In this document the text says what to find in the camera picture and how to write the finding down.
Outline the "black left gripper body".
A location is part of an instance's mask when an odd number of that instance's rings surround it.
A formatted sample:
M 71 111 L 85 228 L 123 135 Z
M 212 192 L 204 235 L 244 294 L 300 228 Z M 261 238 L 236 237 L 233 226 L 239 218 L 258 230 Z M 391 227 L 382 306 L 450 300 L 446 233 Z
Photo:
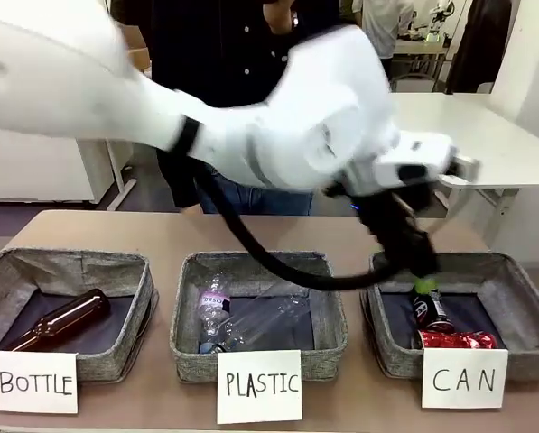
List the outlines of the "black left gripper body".
M 429 236 L 393 193 L 356 197 L 356 207 L 358 219 L 385 254 L 433 254 Z

